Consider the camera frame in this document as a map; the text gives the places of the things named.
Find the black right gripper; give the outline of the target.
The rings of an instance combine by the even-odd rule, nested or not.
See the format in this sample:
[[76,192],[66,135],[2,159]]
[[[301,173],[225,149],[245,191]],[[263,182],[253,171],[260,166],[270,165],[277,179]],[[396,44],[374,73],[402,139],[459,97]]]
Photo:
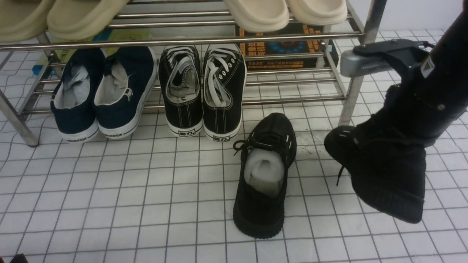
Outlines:
[[384,104],[384,133],[398,144],[430,146],[467,108],[467,8],[420,66],[390,88]]

